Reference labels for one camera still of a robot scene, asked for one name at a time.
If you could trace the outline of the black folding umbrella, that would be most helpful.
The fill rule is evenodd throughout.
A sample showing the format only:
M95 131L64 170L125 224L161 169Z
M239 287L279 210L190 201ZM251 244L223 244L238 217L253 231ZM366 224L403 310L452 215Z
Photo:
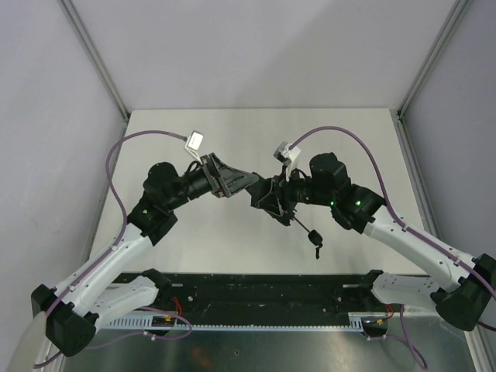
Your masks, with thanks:
M309 229L296 217L296 202L290 201L288 191L285 190L285 179L279 176L272 178L259 177L258 181L246 190L250 194L250 206L266 212L283 226L290 226L296 222L307 232L308 240L315 248L315 258L320 259L320 250L323 247L323 238L315 230Z

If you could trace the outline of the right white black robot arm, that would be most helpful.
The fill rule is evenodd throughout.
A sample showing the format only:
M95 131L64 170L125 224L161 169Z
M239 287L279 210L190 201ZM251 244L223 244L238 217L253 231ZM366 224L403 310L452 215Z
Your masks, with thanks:
M334 153L314 156L309 166L308 176L293 170L290 176L258 177L248 188L252 207L284 226L295 220L299 203L328 207L342 228L389 246L430 277L424 283L408 277L413 286L405 288L398 277L376 271L369 289L378 301L432 309L463 331L476 327L495 293L493 257L473 257L409 225L382 196L354 184Z

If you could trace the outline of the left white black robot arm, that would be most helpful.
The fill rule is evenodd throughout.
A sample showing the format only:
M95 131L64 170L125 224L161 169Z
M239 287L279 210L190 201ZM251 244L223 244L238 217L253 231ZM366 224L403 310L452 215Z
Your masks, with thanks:
M110 244L53 288L39 285L31 294L34 315L46 316L45 335L66 357L80 353L94 338L104 315L99 295L131 260L156 246L177 222L175 210L211 193L229 198L259 180L255 173L225 165L214 153L203 156L194 170L179 175L173 164L153 165L143 194L125 216Z

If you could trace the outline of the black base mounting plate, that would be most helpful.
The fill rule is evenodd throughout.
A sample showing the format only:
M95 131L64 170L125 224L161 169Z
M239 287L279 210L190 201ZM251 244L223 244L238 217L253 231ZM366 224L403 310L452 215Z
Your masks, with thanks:
M353 313L385 316L365 274L165 274L154 308L194 326L347 326Z

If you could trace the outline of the right aluminium frame post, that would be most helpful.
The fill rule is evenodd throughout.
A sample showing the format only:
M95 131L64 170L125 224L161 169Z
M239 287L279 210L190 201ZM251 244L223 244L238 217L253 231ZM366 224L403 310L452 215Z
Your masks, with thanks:
M468 10L474 2L471 0L456 0L450 9L448 16L443 22L439 32L436 35L429 51L424 58L418 72L416 73L413 82L410 84L405 97L396 111L400 120L403 120L412 103L421 92L423 86L429 79L432 72L435 70L439 59L443 55L445 49L449 46L451 39L454 37L461 22L465 18Z

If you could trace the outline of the aluminium frame post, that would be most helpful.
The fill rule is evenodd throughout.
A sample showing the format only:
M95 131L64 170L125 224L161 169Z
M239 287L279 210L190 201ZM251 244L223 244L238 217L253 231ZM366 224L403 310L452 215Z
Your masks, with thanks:
M71 0L56 0L56 3L59 5L62 13L66 17L69 26L72 28L74 35L85 52L90 64L98 76L98 79L102 83L103 88L110 97L112 104L117 109L117 112L122 120L124 122L128 122L130 112L122 100L118 88L116 87L115 82L112 79L112 76L106 67L104 60L102 59L91 34L88 32L88 29L84 24L84 21L81 18L74 2Z
M413 82L410 84L405 97L396 111L400 120L403 120L412 103L421 92L423 86L429 79L432 72L435 70L439 59L443 55L445 49L449 46L451 39L454 37L461 22L465 18L468 10L474 2L471 0L456 0L450 9L448 16L443 22L439 32L436 35L429 51L424 58L418 72L416 73Z

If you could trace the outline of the left aluminium frame post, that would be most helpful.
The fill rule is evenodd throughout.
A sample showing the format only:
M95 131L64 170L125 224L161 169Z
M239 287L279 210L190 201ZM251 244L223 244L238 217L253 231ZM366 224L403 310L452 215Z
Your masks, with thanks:
M124 122L128 122L130 112L122 100L118 88L116 87L115 82L112 79L112 76L106 67L104 60L102 59L91 34L88 32L88 29L84 24L84 21L81 18L74 2L71 0L56 0L56 3L59 5L62 13L66 17L69 26L72 28L74 35L85 52L90 64L98 76L98 79L102 83L103 88L110 97L112 104L117 109L117 112L122 120Z

